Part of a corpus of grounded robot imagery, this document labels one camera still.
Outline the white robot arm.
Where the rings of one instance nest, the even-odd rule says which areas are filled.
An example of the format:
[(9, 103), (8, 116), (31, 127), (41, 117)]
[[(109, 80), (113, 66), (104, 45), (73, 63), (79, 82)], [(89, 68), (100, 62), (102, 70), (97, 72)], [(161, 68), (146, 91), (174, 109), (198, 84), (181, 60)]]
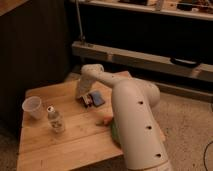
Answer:
[(160, 99), (158, 87), (105, 72), (101, 64), (88, 64), (81, 68), (76, 98), (88, 93), (96, 81), (112, 89), (112, 111), (127, 169), (174, 171), (151, 110)]

